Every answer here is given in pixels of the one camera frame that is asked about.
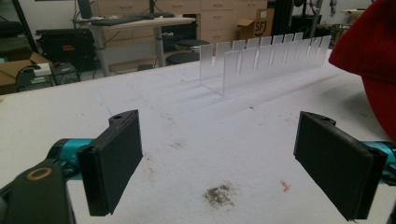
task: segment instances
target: clear acrylic divider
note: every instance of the clear acrylic divider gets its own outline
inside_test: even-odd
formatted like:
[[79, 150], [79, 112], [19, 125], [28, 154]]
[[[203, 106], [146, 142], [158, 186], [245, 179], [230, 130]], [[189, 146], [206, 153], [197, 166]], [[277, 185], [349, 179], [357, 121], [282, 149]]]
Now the clear acrylic divider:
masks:
[[251, 38], [247, 41], [247, 49], [257, 49], [259, 47], [259, 38]]
[[287, 34], [285, 35], [285, 38], [283, 39], [283, 43], [289, 43], [293, 41], [294, 34]]
[[[274, 44], [283, 38], [284, 43]], [[251, 44], [248, 40], [247, 49], [245, 40], [234, 41], [232, 47], [229, 42], [218, 43], [215, 60], [212, 59], [213, 46], [202, 46], [202, 85], [225, 96], [303, 76], [304, 73], [296, 72], [323, 65], [331, 37], [302, 40], [302, 35], [296, 34], [272, 39], [271, 45], [268, 44], [270, 36], [262, 38], [260, 46], [258, 38], [251, 39]]]
[[274, 35], [273, 45], [283, 43], [283, 35]]
[[260, 41], [260, 46], [271, 45], [271, 42], [272, 42], [272, 37], [271, 36], [262, 37], [262, 40]]
[[233, 41], [233, 50], [242, 50], [245, 48], [246, 45], [245, 40], [235, 40]]
[[303, 32], [296, 33], [296, 34], [294, 35], [294, 41], [296, 41], [296, 40], [303, 40], [303, 36], [304, 36], [304, 33], [303, 33]]

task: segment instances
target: cardboard box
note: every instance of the cardboard box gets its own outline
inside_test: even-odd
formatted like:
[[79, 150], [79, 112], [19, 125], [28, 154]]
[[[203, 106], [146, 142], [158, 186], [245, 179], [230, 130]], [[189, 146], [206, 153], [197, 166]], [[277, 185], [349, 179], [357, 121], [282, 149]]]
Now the cardboard box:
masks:
[[274, 20], [274, 8], [257, 9], [256, 18], [241, 18], [237, 22], [240, 28], [239, 39], [270, 36]]
[[0, 63], [0, 94], [9, 94], [16, 91], [15, 78], [22, 68], [31, 65], [33, 63], [49, 63], [49, 60], [45, 59], [41, 55], [33, 52], [29, 58], [16, 62]]

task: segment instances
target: table surface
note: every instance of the table surface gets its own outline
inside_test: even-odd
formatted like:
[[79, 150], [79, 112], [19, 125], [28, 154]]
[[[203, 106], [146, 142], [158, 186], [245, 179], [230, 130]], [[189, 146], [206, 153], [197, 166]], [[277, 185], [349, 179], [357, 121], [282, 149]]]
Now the table surface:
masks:
[[147, 27], [161, 27], [167, 25], [178, 25], [195, 21], [194, 18], [155, 18], [154, 20], [134, 21], [114, 26], [101, 26], [108, 31], [122, 31]]
[[[347, 223], [294, 159], [300, 111], [335, 119], [361, 141], [389, 139], [360, 77], [328, 63], [301, 73], [228, 98], [200, 85], [198, 63], [5, 96], [0, 185], [57, 140], [95, 138], [109, 117], [138, 109], [144, 157], [113, 216], [90, 217], [82, 182], [68, 181], [78, 223]], [[223, 200], [208, 200], [216, 192]], [[379, 185], [359, 223], [386, 223], [395, 199], [396, 188]]]

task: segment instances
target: red fabric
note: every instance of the red fabric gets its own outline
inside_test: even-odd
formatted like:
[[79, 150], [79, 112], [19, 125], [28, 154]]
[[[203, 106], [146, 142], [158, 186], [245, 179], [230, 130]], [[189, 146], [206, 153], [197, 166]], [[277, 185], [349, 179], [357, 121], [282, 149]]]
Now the red fabric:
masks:
[[343, 34], [329, 62], [362, 77], [371, 108], [396, 141], [396, 0], [376, 0]]
[[363, 84], [376, 119], [396, 142], [396, 85], [367, 77]]

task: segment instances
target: stool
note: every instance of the stool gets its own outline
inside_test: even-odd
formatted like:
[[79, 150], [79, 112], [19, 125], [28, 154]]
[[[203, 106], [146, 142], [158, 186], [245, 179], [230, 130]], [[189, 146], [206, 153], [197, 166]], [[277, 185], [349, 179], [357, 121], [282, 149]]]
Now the stool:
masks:
[[166, 64], [180, 64], [180, 63], [191, 63], [199, 61], [200, 59], [200, 47], [201, 45], [210, 44], [204, 40], [180, 40], [176, 43], [175, 48], [180, 50], [188, 50], [191, 52], [175, 53], [166, 57]]

